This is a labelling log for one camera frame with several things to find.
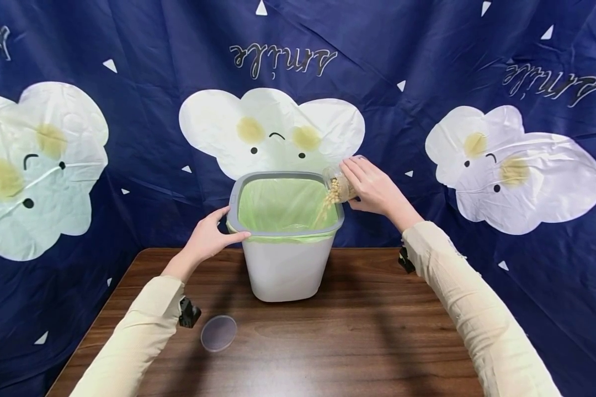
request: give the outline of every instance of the gray trash can rim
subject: gray trash can rim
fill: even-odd
[[[268,233],[268,232],[258,232],[254,230],[249,230],[247,227],[243,226],[238,221],[238,199],[243,192],[243,188],[246,184],[250,183],[253,180],[258,179],[307,179],[307,180],[315,180],[319,181],[319,183],[324,184],[324,178],[322,175],[314,172],[299,172],[299,171],[270,171],[270,172],[252,172],[248,173],[247,175],[241,176],[235,183],[234,187],[232,188],[232,193],[230,195],[230,212],[227,213],[227,224],[232,227],[232,229],[236,230],[237,232],[244,232],[248,231],[252,235],[256,235],[257,237],[293,237],[294,235],[313,235],[313,234],[320,234],[320,233],[329,233],[340,229],[342,224],[344,223],[344,209],[342,208],[341,204],[335,204],[336,212],[338,216],[338,220],[335,224],[325,227],[323,229],[316,229],[316,230],[303,230],[299,232],[293,233]]]

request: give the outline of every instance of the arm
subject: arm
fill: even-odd
[[[113,335],[79,380],[71,397],[132,397],[153,360],[177,331],[184,285],[203,260],[242,242],[248,233],[225,235],[217,224],[228,207],[197,225],[183,250],[159,277],[148,281]]]
[[[340,168],[360,195],[353,209],[384,214],[402,233],[408,258],[453,319],[486,397],[556,397],[552,376],[510,310],[448,236],[425,222],[391,179],[365,158]]]
[[[435,291],[464,339],[486,396],[561,396],[510,310],[444,231],[420,222],[402,237],[418,275]]]

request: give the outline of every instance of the glass jar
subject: glass jar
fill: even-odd
[[[358,196],[340,167],[324,168],[322,176],[331,202],[347,202]]]

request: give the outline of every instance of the dark blue backdrop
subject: dark blue backdrop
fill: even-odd
[[[526,132],[574,138],[596,159],[596,89],[577,101],[581,86],[554,98],[530,79],[515,87],[522,75],[503,84],[525,64],[562,72],[563,81],[596,76],[596,0],[264,4],[266,16],[256,15],[259,0],[0,0],[0,28],[10,32],[0,96],[18,101],[41,81],[73,84],[109,126],[89,230],[61,235],[37,259],[0,256],[0,397],[42,396],[139,250],[181,246],[199,218],[227,204],[233,181],[189,145],[178,112],[202,89],[241,97],[257,87],[298,104],[331,97],[355,105],[366,123],[359,152],[506,301],[563,395],[596,396],[596,205],[574,221],[504,234],[461,216],[424,151],[450,110],[514,105]],[[273,68],[264,57],[254,79],[253,58],[238,68],[230,51],[252,43],[338,55],[321,76]],[[116,73],[103,66],[109,59]],[[384,219],[347,216],[336,246],[398,245]]]

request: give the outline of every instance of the white cloud print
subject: white cloud print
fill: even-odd
[[[431,130],[426,151],[462,216],[503,233],[570,221],[596,205],[596,160],[573,139],[525,133],[512,106],[453,109]]]
[[[234,180],[255,171],[319,173],[355,154],[364,139],[364,118],[352,104],[327,98],[297,105],[273,88],[241,99],[218,89],[194,93],[179,123],[190,145]]]
[[[107,140],[102,112],[77,87],[34,84],[18,103],[0,96],[0,256],[38,258],[60,234],[88,230]]]

